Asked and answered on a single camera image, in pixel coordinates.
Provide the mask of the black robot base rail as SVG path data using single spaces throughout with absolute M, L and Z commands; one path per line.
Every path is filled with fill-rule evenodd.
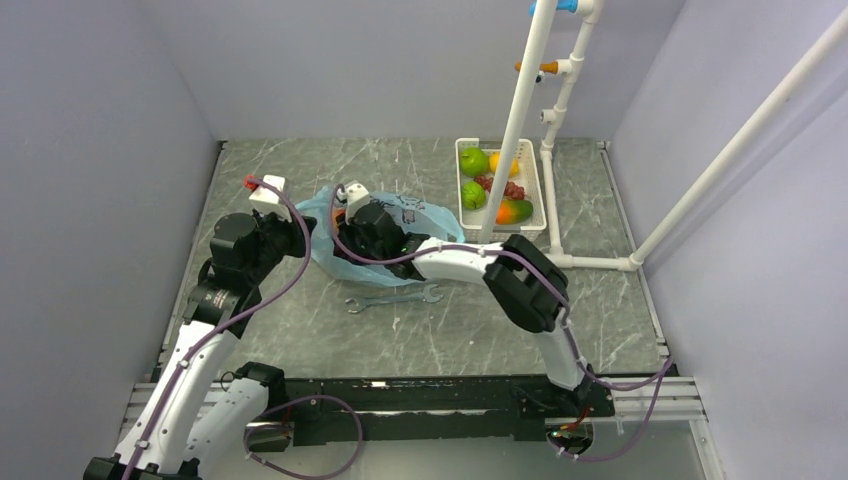
M 249 423 L 248 447 L 281 452 L 330 442 L 507 437 L 542 441 L 551 429 L 610 418 L 610 391 L 576 394 L 539 375 L 289 379 L 293 406 Z

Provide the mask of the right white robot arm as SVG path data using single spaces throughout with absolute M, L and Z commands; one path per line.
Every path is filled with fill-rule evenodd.
M 529 240 L 513 234 L 502 243 L 467 244 L 404 231 L 372 201 L 330 208 L 329 232 L 337 256 L 380 266 L 402 280 L 449 280 L 486 287 L 506 317 L 532 336 L 549 383 L 545 409 L 565 416 L 611 417 L 610 390 L 570 332 L 568 280 Z

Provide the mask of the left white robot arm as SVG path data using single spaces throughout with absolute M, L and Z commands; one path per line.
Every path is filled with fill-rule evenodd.
M 109 457 L 94 457 L 86 479 L 204 479 L 246 424 L 287 406 L 284 372 L 248 362 L 223 399 L 198 417 L 223 361 L 265 305 L 261 283 L 286 257 L 309 259 L 310 216 L 234 213 L 213 229 L 210 255 L 182 312 L 177 343 L 129 433 Z

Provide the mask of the green fake fruit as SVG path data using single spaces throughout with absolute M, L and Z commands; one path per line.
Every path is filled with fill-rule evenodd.
M 479 210 L 486 205 L 487 192 L 476 181 L 468 181 L 460 187 L 460 200 L 467 210 Z

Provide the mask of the light blue cartoon plastic bag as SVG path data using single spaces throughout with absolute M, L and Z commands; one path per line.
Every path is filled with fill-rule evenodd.
M 332 187 L 326 185 L 312 198 L 296 204 L 303 217 L 317 221 L 311 235 L 311 260 L 337 280 L 377 288 L 413 284 L 412 279 L 401 279 L 384 266 L 355 265 L 334 254 L 335 244 L 328 231 L 331 193 Z M 445 207 L 389 192 L 373 192 L 371 199 L 384 207 L 406 233 L 428 234 L 444 241 L 460 242 L 465 239 L 455 215 Z

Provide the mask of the white perforated plastic basket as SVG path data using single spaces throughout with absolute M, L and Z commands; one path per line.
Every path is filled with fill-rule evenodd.
M 497 168 L 498 161 L 500 160 L 500 150 L 496 144 L 492 142 L 482 142 L 477 138 L 460 138 L 455 141 L 459 224 L 463 228 L 465 238 L 467 240 L 477 241 L 486 215 L 486 207 L 488 206 L 488 200 L 491 196 L 492 188 L 490 192 L 487 192 L 487 202 L 483 208 L 479 210 L 467 210 L 462 206 L 460 200 L 460 187 L 468 181 L 474 181 L 475 178 L 461 174 L 458 166 L 458 157 L 460 152 L 468 147 L 478 147 L 487 154 L 489 157 L 489 172 L 484 175 L 492 176 L 493 178 L 495 177 L 495 169 Z M 493 241 L 505 240 L 511 234 L 517 233 L 530 240 L 534 240 L 543 230 L 547 228 L 547 219 L 544 208 L 544 195 L 540 185 L 533 145 L 527 139 L 520 139 L 518 141 L 516 154 L 510 166 L 507 182 L 508 181 L 513 181 L 525 189 L 525 200 L 533 203 L 534 214 L 531 219 L 517 225 L 494 224 L 491 239 Z

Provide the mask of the orange green fake mango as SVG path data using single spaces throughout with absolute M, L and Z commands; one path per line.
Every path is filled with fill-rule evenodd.
M 534 205 L 525 199 L 504 199 L 501 201 L 496 217 L 496 225 L 517 225 L 532 218 Z

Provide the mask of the silver open-end wrench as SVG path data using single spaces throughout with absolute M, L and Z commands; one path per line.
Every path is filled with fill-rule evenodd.
M 380 297 L 352 297 L 345 300 L 347 311 L 350 314 L 359 314 L 364 310 L 382 305 L 392 305 L 406 302 L 437 303 L 444 295 L 436 291 L 434 284 L 425 285 L 420 291 L 407 292 Z

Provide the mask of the red fake grapes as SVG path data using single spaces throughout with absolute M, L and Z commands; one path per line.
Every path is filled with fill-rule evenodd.
M 474 181 L 479 184 L 486 192 L 490 192 L 494 184 L 494 178 L 492 176 L 476 176 L 474 178 Z M 505 185 L 503 196 L 510 200 L 524 200 L 526 198 L 526 193 L 525 189 L 522 186 L 516 184 L 513 181 L 508 181 Z

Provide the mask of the orange red fake peach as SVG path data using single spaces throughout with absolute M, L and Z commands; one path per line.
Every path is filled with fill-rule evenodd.
M 339 229 L 340 225 L 343 225 L 346 220 L 346 210 L 343 208 L 337 208 L 332 211 L 332 225 L 335 231 Z

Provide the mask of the green fake apple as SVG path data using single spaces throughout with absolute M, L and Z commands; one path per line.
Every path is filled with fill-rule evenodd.
M 460 152 L 458 166 L 461 174 L 478 177 L 489 172 L 489 157 L 478 147 L 468 147 Z

